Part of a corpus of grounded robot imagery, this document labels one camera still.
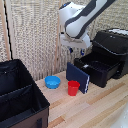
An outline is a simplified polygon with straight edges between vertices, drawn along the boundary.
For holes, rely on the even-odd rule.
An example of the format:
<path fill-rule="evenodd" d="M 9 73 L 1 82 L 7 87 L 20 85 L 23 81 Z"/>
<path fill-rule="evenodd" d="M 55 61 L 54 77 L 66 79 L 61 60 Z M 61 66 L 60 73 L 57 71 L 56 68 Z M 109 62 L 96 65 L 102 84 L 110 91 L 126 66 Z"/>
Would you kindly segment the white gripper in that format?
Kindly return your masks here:
<path fill-rule="evenodd" d="M 73 53 L 72 47 L 82 48 L 80 51 L 80 54 L 82 56 L 85 55 L 85 49 L 87 49 L 91 46 L 91 41 L 90 41 L 90 38 L 88 35 L 85 35 L 81 39 L 73 39 L 73 38 L 68 37 L 65 34 L 61 34 L 60 35 L 60 42 L 62 45 L 69 46 L 68 49 L 69 49 L 70 53 Z"/>

